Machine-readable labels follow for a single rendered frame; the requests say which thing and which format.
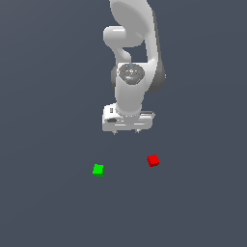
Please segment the green cube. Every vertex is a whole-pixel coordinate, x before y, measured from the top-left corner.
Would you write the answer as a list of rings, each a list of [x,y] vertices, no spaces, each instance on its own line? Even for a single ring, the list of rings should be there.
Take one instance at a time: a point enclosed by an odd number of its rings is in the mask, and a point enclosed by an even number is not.
[[[93,175],[97,177],[102,177],[104,173],[104,166],[96,164],[93,168]]]

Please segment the red cube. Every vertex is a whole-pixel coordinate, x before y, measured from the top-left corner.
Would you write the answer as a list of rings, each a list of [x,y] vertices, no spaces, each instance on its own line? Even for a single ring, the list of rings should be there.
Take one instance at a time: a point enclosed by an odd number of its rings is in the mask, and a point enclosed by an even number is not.
[[[158,159],[157,155],[156,154],[150,155],[148,157],[148,163],[149,163],[150,167],[157,166],[159,164],[159,159]]]

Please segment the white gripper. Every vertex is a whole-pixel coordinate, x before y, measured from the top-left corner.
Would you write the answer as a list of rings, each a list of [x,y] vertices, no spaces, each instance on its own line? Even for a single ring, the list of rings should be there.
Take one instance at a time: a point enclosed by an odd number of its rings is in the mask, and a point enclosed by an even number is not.
[[[154,117],[155,113],[152,111],[141,111],[135,116],[122,116],[113,103],[103,108],[102,130],[111,131],[114,135],[123,130],[135,130],[135,133],[140,133],[143,129],[151,128]]]

